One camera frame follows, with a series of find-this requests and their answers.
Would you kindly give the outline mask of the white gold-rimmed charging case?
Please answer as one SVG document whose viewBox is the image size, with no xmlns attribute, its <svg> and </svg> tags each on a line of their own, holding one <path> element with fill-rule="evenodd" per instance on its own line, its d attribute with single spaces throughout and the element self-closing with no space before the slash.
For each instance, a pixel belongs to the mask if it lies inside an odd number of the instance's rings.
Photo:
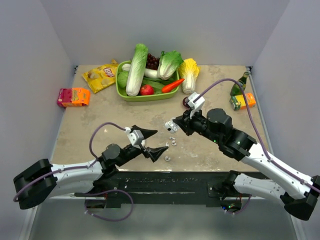
<svg viewBox="0 0 320 240">
<path fill-rule="evenodd" d="M 179 126 L 176 123 L 174 123 L 172 120 L 167 121 L 164 124 L 164 126 L 172 134 L 176 133 L 179 129 Z"/>
</svg>

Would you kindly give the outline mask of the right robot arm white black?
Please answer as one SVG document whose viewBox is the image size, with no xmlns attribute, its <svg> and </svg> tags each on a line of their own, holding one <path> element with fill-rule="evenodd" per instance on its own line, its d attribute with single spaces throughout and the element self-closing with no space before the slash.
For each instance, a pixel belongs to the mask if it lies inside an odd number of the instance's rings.
<svg viewBox="0 0 320 240">
<path fill-rule="evenodd" d="M 320 177 L 308 176 L 283 163 L 266 151 L 247 133 L 232 125 L 232 118 L 221 108 L 211 109 L 206 116 L 201 111 L 193 116 L 186 110 L 183 115 L 172 118 L 165 124 L 171 133 L 181 129 L 186 135 L 198 133 L 218 145 L 227 157 L 247 164 L 266 179 L 250 177 L 238 171 L 230 171 L 226 179 L 213 189 L 223 197 L 237 193 L 249 194 L 279 202 L 295 218 L 310 219 L 320 196 Z"/>
</svg>

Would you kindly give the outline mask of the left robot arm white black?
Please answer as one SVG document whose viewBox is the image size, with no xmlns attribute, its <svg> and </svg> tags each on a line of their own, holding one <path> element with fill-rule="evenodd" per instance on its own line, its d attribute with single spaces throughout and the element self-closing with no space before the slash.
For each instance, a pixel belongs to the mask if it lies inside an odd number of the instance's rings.
<svg viewBox="0 0 320 240">
<path fill-rule="evenodd" d="M 26 210 L 43 203 L 47 198 L 67 194 L 99 196 L 104 190 L 103 181 L 118 173 L 118 168 L 142 155 L 156 162 L 168 146 L 147 147 L 145 140 L 157 130 L 116 126 L 128 137 L 129 144 L 120 147 L 109 144 L 100 156 L 77 164 L 52 164 L 46 158 L 38 160 L 13 179 L 16 194 L 13 201 Z"/>
</svg>

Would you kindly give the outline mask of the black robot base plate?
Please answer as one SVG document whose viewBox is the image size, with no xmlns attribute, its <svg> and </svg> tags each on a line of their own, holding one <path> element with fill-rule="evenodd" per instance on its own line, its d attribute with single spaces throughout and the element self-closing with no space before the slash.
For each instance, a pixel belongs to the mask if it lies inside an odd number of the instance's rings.
<svg viewBox="0 0 320 240">
<path fill-rule="evenodd" d="M 75 196 L 105 196 L 108 208 L 130 203 L 219 207 L 222 198 L 239 196 L 232 186 L 223 186 L 228 177 L 228 172 L 214 171 L 119 171 L 94 181 L 88 193 Z"/>
</svg>

